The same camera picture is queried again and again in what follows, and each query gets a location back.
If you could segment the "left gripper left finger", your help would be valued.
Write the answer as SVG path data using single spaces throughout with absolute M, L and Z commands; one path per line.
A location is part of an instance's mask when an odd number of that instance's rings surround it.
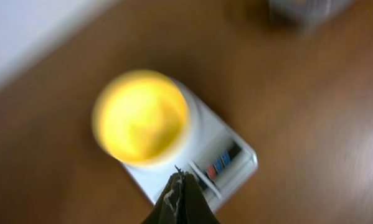
M 151 213 L 142 224 L 184 223 L 184 172 L 173 173 Z

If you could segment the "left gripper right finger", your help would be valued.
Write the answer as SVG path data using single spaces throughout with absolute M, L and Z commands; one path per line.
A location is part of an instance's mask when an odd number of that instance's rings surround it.
M 182 177 L 182 195 L 177 223 L 181 224 L 220 224 L 208 206 L 199 184 L 192 174 Z

